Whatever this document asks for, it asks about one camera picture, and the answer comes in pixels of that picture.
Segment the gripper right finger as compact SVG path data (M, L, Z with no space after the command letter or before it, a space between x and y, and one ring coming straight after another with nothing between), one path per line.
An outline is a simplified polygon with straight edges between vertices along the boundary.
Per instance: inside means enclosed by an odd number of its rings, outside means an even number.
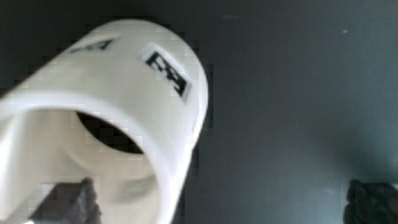
M351 181L343 224L398 224L398 189L390 183Z

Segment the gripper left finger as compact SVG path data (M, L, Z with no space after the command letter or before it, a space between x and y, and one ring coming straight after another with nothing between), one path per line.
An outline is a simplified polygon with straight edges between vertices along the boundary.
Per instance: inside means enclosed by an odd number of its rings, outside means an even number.
M102 224L93 179L59 183L29 216L34 224Z

